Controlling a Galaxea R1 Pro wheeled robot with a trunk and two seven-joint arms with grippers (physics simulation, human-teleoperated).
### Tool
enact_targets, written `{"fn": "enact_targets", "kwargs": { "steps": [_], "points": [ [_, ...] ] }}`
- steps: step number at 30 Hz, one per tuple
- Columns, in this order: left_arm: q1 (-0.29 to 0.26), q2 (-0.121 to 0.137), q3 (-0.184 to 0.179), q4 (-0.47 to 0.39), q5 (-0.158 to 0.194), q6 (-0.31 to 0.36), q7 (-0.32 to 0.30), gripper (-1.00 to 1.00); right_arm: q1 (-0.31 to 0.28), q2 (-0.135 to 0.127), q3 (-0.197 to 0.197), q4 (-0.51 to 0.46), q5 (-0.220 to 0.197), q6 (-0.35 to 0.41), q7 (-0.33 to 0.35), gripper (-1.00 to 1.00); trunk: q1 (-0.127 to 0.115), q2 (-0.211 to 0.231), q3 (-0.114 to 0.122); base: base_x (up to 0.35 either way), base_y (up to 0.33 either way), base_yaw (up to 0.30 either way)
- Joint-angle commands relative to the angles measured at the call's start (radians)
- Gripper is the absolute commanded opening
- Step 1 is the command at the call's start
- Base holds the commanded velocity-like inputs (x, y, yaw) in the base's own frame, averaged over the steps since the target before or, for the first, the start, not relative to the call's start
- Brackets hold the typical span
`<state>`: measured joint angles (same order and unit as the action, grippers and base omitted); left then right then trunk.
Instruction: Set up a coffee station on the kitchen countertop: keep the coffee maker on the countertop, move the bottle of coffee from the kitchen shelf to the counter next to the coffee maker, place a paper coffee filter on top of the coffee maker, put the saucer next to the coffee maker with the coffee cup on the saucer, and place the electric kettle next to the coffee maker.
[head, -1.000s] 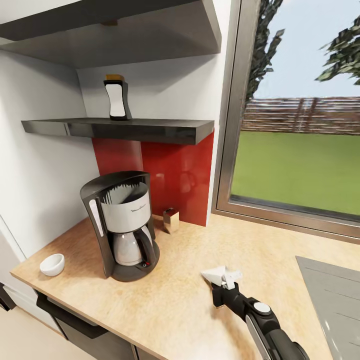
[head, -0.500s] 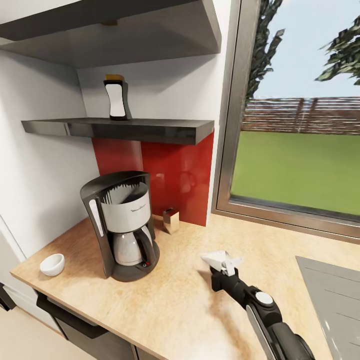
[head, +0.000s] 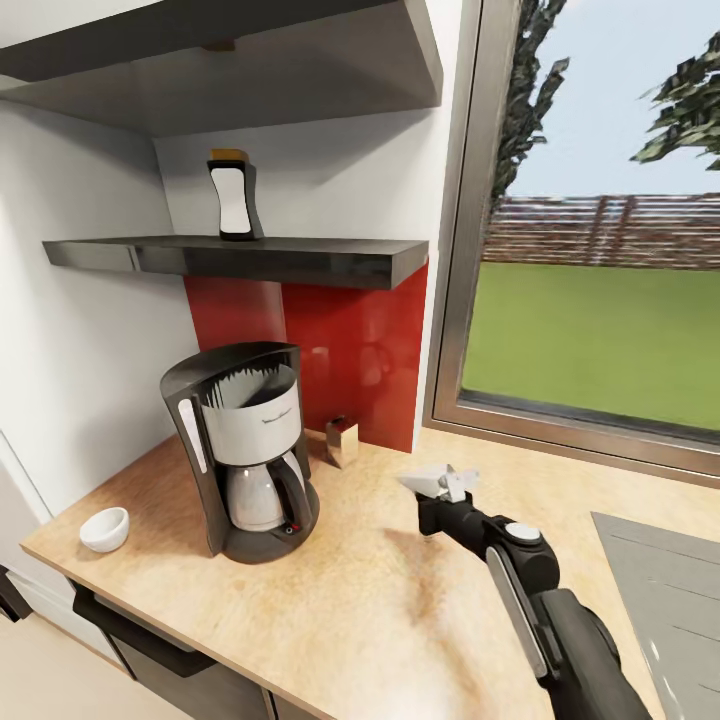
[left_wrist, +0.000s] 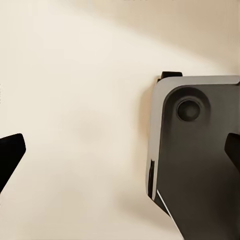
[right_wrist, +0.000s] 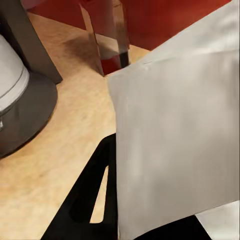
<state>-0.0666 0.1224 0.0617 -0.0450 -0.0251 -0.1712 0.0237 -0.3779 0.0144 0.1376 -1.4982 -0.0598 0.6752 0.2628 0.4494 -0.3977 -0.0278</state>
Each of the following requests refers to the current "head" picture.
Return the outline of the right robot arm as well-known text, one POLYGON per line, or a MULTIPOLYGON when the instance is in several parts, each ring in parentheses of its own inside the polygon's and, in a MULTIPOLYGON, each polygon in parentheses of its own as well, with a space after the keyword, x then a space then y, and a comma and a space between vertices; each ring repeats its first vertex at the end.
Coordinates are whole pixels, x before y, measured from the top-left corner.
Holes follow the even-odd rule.
POLYGON ((534 676, 549 692, 556 720, 653 720, 622 672, 604 620, 570 589, 559 589, 555 552, 537 528, 473 507, 463 486, 481 468, 440 476, 449 492, 418 492, 419 532, 443 531, 487 563, 534 676))

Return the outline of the paper coffee filter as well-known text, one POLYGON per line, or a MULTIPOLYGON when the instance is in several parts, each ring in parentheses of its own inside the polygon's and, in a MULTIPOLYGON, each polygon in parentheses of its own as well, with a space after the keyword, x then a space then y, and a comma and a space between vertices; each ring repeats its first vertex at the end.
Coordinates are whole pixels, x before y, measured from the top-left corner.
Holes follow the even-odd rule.
POLYGON ((414 494, 418 492, 434 499, 442 493, 449 492, 449 490, 439 487, 437 479, 452 472, 455 472, 455 469, 451 467, 450 463, 439 463, 430 467, 407 471, 407 473, 399 473, 394 477, 414 494))

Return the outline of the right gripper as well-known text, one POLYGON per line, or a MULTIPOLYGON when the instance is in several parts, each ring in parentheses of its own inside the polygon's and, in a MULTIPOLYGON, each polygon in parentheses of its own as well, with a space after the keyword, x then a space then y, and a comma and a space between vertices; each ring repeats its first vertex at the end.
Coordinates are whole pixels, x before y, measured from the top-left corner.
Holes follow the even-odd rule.
POLYGON ((456 503, 442 501, 440 498, 432 499, 418 492, 415 497, 418 503, 419 532, 427 536, 443 531, 463 545, 461 527, 471 513, 478 511, 473 507, 472 494, 465 491, 465 500, 456 503))

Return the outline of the bottle of coffee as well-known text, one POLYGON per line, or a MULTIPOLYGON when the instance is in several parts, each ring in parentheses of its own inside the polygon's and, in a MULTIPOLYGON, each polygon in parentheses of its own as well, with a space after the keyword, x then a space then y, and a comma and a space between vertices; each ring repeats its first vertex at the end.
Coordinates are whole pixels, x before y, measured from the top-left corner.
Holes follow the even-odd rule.
POLYGON ((213 149, 207 169, 220 202, 219 238, 251 241, 265 238, 255 205, 257 169, 239 149, 213 149))

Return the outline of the coffee cup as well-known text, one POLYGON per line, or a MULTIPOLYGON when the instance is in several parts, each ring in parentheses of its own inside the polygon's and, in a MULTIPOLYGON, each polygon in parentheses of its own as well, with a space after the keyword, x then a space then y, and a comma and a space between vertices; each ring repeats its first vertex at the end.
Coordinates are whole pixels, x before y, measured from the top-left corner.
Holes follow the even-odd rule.
POLYGON ((79 529, 79 537, 89 549, 105 553, 125 542, 129 527, 129 512, 123 507, 113 507, 91 517, 79 529))

